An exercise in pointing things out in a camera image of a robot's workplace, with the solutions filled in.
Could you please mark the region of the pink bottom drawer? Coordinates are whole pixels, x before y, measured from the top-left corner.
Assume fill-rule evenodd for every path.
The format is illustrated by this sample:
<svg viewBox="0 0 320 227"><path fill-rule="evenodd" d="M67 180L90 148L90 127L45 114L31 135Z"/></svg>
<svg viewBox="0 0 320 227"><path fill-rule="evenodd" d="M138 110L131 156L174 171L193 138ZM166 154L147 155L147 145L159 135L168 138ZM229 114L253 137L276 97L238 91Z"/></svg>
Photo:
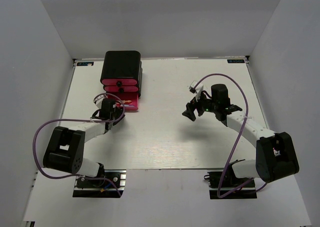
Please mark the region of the pink bottom drawer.
<svg viewBox="0 0 320 227"><path fill-rule="evenodd" d="M139 103L139 93L138 92L124 92L116 94L121 101L124 103L126 111L137 111Z"/></svg>

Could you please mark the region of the pink drawer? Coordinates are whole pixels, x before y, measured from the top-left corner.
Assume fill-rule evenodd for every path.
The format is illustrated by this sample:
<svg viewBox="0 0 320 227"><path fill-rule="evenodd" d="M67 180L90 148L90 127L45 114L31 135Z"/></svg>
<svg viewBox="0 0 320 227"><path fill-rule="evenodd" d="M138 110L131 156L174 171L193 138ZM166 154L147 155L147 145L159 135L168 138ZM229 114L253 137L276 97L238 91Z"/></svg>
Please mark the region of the pink drawer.
<svg viewBox="0 0 320 227"><path fill-rule="evenodd" d="M124 92L116 94L121 101L124 103L126 111L137 111L139 103L139 93L138 92Z"/></svg>
<svg viewBox="0 0 320 227"><path fill-rule="evenodd" d="M105 78L101 81L105 86L135 86L138 81L134 78Z"/></svg>
<svg viewBox="0 0 320 227"><path fill-rule="evenodd" d="M104 85L103 89L110 93L136 93L140 91L140 89L134 85Z"/></svg>

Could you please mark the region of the pink top drawer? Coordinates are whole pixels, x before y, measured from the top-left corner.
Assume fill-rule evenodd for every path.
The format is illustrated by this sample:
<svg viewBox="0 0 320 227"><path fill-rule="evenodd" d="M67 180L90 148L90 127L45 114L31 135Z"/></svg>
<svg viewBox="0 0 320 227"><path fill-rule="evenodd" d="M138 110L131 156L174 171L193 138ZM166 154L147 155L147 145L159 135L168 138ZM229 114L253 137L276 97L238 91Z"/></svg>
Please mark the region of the pink top drawer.
<svg viewBox="0 0 320 227"><path fill-rule="evenodd" d="M138 81L134 78L105 78L101 81L105 86L135 86Z"/></svg>

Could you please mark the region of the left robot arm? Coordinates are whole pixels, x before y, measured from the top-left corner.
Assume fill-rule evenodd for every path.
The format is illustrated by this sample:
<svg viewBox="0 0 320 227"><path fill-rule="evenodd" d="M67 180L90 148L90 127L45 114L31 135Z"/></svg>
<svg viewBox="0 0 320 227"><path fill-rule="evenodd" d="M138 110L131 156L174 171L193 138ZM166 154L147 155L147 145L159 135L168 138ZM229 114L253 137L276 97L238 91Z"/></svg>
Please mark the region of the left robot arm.
<svg viewBox="0 0 320 227"><path fill-rule="evenodd" d="M96 187L103 185L106 180L103 165L84 158L85 143L106 134L124 116L124 105L120 101L104 98L88 122L73 127L54 128L43 157L43 166L88 177Z"/></svg>

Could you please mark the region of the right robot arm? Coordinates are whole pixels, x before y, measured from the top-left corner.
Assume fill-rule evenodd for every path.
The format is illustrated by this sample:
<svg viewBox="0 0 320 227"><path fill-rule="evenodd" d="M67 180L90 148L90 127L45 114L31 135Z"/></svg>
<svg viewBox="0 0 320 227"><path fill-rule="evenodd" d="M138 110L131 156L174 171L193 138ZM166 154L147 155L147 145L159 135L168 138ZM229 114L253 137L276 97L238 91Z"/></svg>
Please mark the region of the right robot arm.
<svg viewBox="0 0 320 227"><path fill-rule="evenodd" d="M255 159L230 164L225 174L229 185L236 187L244 178L260 178L271 183L299 172L291 136L286 132L276 133L249 119L239 106L231 104L226 85L212 85L211 96L206 95L202 85L190 86L189 90L195 96L186 104L183 116L195 121L195 113L199 116L205 112L213 113L218 121L240 133L255 147Z"/></svg>

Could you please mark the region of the black drawer cabinet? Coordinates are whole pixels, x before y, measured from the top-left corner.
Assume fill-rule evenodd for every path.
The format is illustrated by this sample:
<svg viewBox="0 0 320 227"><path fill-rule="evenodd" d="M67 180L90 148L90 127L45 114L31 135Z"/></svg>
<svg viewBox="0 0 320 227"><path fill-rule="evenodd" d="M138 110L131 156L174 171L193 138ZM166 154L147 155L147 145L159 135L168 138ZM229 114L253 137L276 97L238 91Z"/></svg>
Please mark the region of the black drawer cabinet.
<svg viewBox="0 0 320 227"><path fill-rule="evenodd" d="M139 92L137 93L140 97L142 74L143 68L140 52L136 50L110 50L106 52L104 57L100 82L102 84L103 79L136 79L138 84L134 86L139 88Z"/></svg>

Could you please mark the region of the left blue corner label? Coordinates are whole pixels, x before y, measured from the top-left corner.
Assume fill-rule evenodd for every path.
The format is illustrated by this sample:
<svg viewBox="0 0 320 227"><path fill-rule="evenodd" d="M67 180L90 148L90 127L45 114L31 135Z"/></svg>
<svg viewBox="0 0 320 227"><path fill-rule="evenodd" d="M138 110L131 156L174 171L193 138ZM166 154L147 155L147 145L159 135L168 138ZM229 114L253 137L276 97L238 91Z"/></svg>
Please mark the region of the left blue corner label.
<svg viewBox="0 0 320 227"><path fill-rule="evenodd" d="M77 62L76 66L81 66L81 67L87 67L87 66L93 66L94 62L93 61L85 61L85 62Z"/></svg>

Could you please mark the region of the blue corner label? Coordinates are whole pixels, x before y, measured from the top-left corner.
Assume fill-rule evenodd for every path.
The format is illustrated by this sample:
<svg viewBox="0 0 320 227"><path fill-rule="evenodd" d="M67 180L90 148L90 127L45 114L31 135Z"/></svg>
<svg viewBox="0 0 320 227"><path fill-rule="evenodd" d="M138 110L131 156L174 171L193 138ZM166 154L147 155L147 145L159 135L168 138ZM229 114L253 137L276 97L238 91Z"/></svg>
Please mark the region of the blue corner label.
<svg viewBox="0 0 320 227"><path fill-rule="evenodd" d="M81 67L87 67L87 66L93 66L94 62L93 61L85 61L85 62L77 62L76 66L81 66Z"/></svg>
<svg viewBox="0 0 320 227"><path fill-rule="evenodd" d="M245 60L244 59L228 59L227 62L229 64L244 64Z"/></svg>

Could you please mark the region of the right blue corner label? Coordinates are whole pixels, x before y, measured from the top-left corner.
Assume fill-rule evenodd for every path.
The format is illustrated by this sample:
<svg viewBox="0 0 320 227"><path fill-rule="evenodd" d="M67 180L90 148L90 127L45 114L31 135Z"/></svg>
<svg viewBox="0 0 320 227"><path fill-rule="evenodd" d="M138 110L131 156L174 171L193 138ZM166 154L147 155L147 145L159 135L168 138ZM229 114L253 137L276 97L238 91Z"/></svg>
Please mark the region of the right blue corner label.
<svg viewBox="0 0 320 227"><path fill-rule="evenodd" d="M229 64L244 64L245 60L244 59L228 59L227 62Z"/></svg>

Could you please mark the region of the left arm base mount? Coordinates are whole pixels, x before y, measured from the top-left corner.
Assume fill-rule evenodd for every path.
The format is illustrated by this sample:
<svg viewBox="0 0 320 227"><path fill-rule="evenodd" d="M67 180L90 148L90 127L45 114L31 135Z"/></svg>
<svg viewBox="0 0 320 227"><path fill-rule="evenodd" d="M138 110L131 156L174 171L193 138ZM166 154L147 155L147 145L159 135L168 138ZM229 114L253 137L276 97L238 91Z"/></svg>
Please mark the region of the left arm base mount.
<svg viewBox="0 0 320 227"><path fill-rule="evenodd" d="M125 169L105 170L98 180L81 176L75 179L73 198L120 198L126 186Z"/></svg>

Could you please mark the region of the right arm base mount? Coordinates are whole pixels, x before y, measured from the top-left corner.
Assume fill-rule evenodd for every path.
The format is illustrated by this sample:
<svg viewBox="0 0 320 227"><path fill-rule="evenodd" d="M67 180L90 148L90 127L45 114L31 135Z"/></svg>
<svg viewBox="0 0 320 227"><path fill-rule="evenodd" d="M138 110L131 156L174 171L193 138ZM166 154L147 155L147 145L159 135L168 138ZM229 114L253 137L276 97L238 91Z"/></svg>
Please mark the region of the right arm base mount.
<svg viewBox="0 0 320 227"><path fill-rule="evenodd" d="M204 175L203 179L208 182L209 187L209 197L211 200L220 200L218 198L218 186L220 182L220 178L222 175L222 170L216 169L207 172ZM236 178L233 174L228 176L226 173L224 179L222 181L220 194L224 195L228 191L238 187L239 185L243 184L244 182L248 181L249 178ZM238 188L237 190L233 191L223 199L227 200L244 200L244 199L256 199L256 185L253 180L251 180L247 185L243 186L242 188Z"/></svg>

